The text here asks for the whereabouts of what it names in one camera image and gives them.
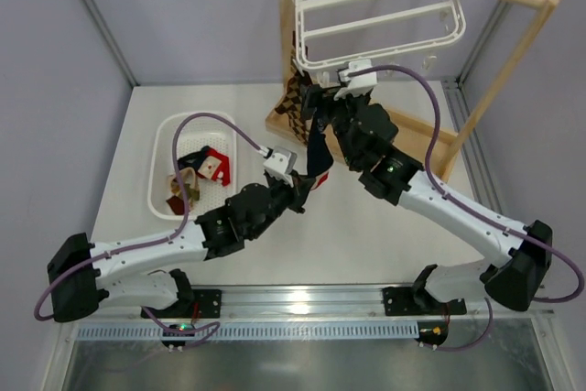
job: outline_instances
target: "brown checkered fabric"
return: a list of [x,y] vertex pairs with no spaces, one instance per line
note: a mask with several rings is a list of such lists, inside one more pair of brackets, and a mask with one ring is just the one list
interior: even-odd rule
[[295,50],[291,50],[290,72],[291,76],[287,82],[287,89],[281,103],[275,108],[278,114],[286,114],[289,121],[289,127],[295,137],[307,145],[309,129],[301,120],[301,85],[311,85],[309,75],[303,75],[293,60],[295,59]]

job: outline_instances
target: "gray wall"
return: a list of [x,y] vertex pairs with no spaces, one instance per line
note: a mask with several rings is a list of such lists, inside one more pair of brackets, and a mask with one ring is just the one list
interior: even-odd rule
[[[278,0],[95,1],[141,83],[277,81],[280,77]],[[400,2],[404,2],[404,8],[429,3]],[[377,9],[391,12],[386,11],[388,4],[373,2],[350,12],[353,19],[360,19]],[[429,76],[460,73],[493,5],[494,0],[462,0],[467,33],[452,49],[438,54],[439,62]],[[317,20],[327,26],[337,15],[329,10],[323,20]],[[381,32],[336,36],[325,42],[327,46],[309,46],[309,54],[327,49],[364,49],[391,39],[430,38],[431,29],[442,29],[439,18],[433,18],[433,23],[417,21],[418,26],[413,25],[416,21],[396,25],[392,32],[385,27]],[[410,61],[400,60],[418,69],[422,57]]]
[[[522,8],[512,10],[467,84],[473,103],[530,18]],[[538,218],[550,223],[554,245],[586,269],[584,23],[586,2],[563,0],[479,130],[510,213],[525,221]],[[575,276],[556,261],[548,275],[548,293],[569,292],[575,283]],[[556,310],[584,365],[586,297]]]
[[38,389],[46,264],[90,231],[130,90],[78,0],[0,0],[2,389]]

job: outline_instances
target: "white tabletop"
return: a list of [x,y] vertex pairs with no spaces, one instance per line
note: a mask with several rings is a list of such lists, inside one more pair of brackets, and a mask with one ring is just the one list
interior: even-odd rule
[[[452,128],[438,81],[442,125]],[[130,105],[102,203],[93,241],[116,241],[169,230],[147,207],[148,171],[159,124],[181,112],[206,110],[230,114],[257,143],[281,145],[300,157],[303,148],[269,134],[265,117],[280,97],[280,84],[138,87]],[[374,98],[383,104],[431,120],[429,98],[412,81],[378,85]],[[262,158],[238,139],[238,188],[265,183]],[[312,192],[303,215],[285,212],[258,240],[224,258],[185,263],[192,284],[277,285],[410,282],[424,266],[456,265],[481,258],[475,250],[431,221],[380,201],[358,182],[359,175],[334,165],[328,181]],[[472,196],[459,157],[450,185]]]

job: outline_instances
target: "wooden frame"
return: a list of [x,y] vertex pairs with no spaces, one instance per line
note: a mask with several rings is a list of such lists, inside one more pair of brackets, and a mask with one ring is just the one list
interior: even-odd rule
[[[478,102],[472,111],[461,131],[456,134],[451,131],[441,130],[439,142],[433,151],[431,167],[433,172],[443,180],[447,180],[450,176],[454,161],[460,152],[463,143],[476,127],[496,95],[498,95],[503,89],[516,66],[519,64],[519,61],[531,47],[539,34],[539,31],[545,26],[561,0],[502,1],[535,9],[535,17],[527,27],[524,35],[514,47],[501,70],[497,73],[492,84],[484,93],[480,102]],[[289,75],[290,53],[292,48],[291,35],[295,25],[294,9],[293,0],[280,0],[281,50],[284,85],[287,84]],[[433,126],[415,116],[400,113],[395,109],[387,109],[387,111],[393,122],[399,126],[399,135],[395,141],[397,147],[416,159],[423,161]],[[271,112],[266,118],[266,128],[287,139],[296,140],[289,130],[288,118],[286,115],[277,114],[275,111]],[[332,134],[328,134],[328,145],[331,147],[334,156],[341,159],[342,155],[340,149]]]

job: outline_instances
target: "white hanger rack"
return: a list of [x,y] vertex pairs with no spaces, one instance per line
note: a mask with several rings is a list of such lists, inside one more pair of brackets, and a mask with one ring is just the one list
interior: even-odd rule
[[[311,72],[327,71],[340,68],[349,61],[357,59],[393,60],[399,55],[423,52],[428,54],[423,63],[424,70],[427,70],[437,58],[435,55],[436,51],[456,43],[463,36],[466,29],[466,21],[461,10],[460,0],[445,0],[436,4],[422,5],[392,14],[372,16],[366,19],[329,27],[306,29],[306,15],[313,11],[343,5],[354,7],[356,3],[366,1],[369,0],[294,0],[296,17],[296,52],[299,66]],[[375,27],[386,23],[399,22],[432,14],[438,14],[439,17],[441,17],[441,19],[438,20],[438,26],[441,27],[441,32],[445,34],[443,37],[423,39],[407,44],[389,46],[375,50],[354,52],[340,57],[322,60],[310,60],[305,50],[311,41],[315,41],[318,38],[325,38],[358,29]],[[448,21],[446,18],[448,16],[451,16],[451,22],[453,23],[452,28],[450,28],[447,23]]]

